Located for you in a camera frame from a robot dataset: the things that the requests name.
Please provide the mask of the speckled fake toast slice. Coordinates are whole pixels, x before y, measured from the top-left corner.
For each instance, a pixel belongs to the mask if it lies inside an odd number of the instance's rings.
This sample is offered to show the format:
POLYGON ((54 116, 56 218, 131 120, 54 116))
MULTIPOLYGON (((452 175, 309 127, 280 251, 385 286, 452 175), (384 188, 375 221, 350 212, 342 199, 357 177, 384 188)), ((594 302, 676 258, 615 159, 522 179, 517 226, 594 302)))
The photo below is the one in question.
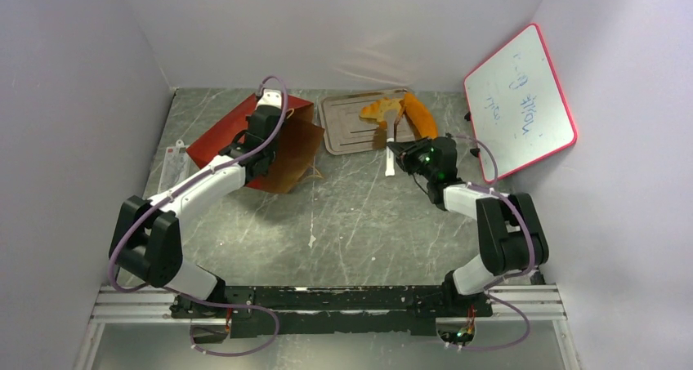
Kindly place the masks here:
POLYGON ((373 104, 373 107, 376 112, 378 125, 381 129, 386 129, 388 121, 393 118, 395 122, 397 122, 404 110, 402 99, 383 98, 377 100, 373 104))

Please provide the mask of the orange fake bread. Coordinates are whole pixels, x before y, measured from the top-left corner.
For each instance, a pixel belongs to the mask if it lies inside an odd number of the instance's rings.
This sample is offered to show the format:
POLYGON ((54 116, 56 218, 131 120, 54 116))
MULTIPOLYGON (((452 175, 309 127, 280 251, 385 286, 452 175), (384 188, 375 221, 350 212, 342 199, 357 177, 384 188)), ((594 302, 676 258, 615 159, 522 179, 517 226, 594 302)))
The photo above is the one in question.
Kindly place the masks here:
POLYGON ((436 120, 430 110, 411 92, 403 98, 405 116, 414 125, 420 138, 435 139, 439 136, 436 120))

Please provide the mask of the red brown paper bag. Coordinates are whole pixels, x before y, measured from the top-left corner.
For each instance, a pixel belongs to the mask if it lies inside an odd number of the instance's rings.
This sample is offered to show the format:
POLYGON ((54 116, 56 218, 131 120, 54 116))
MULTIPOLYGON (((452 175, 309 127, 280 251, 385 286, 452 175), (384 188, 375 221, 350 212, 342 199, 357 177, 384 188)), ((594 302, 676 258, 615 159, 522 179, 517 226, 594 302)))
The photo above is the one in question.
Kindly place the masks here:
MULTIPOLYGON (((192 161, 201 168, 208 165, 222 148, 228 146, 234 136, 247 127, 246 117, 255 109, 256 98, 250 95, 221 120, 215 123, 187 149, 192 161)), ((249 181, 248 187, 267 193, 286 194, 302 178, 313 163, 324 129, 312 123, 314 105, 302 98, 290 95, 288 108, 292 115, 285 119, 279 135, 276 160, 266 175, 249 181)))

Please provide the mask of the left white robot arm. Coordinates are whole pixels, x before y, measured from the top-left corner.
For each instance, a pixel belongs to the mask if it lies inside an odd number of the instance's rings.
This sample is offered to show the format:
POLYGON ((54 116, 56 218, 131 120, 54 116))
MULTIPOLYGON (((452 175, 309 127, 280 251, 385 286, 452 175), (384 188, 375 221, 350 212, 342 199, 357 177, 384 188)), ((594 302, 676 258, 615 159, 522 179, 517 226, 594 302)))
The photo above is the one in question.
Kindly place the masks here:
POLYGON ((121 206, 107 269, 114 288, 120 267, 144 284, 166 288, 193 300, 194 308, 213 318, 226 307, 226 284, 215 274, 184 258, 181 226, 219 198, 264 176, 275 161, 275 138, 286 118, 286 106, 260 103, 239 132, 212 161, 179 185, 143 199, 133 196, 121 206))

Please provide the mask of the metal baking tray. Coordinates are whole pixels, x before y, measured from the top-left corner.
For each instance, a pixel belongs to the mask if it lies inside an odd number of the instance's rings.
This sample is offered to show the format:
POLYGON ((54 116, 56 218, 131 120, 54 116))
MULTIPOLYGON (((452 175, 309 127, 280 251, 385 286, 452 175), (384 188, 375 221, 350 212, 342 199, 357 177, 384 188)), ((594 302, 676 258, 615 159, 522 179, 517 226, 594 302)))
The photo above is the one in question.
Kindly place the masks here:
POLYGON ((386 131, 376 123, 362 119, 360 111, 382 98, 400 100, 407 91, 404 87, 398 87, 323 98, 318 105, 318 115, 324 129, 327 151, 333 155, 344 155, 384 149, 386 131))

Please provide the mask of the yellow fake bread slice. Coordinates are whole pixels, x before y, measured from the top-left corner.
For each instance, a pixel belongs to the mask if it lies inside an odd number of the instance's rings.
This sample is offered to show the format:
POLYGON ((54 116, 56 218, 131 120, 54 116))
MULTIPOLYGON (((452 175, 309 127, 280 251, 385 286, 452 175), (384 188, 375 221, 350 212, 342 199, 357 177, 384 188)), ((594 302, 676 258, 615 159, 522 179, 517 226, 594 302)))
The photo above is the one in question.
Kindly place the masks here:
POLYGON ((383 121, 381 102, 379 100, 363 107, 360 111, 360 118, 364 120, 380 123, 383 121))

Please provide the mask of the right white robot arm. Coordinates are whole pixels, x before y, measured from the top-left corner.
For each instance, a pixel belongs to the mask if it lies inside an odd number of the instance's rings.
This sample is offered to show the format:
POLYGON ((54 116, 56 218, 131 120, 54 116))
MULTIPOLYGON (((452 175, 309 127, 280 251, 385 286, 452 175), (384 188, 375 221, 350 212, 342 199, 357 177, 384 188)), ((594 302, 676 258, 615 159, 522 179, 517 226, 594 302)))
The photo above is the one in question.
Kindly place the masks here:
POLYGON ((476 222, 478 253, 444 278, 440 303, 452 316, 472 305, 472 296, 505 278, 524 276, 548 261, 549 247, 529 194, 505 194, 458 176, 457 144, 452 136, 387 142, 397 166, 423 177, 430 202, 476 222))

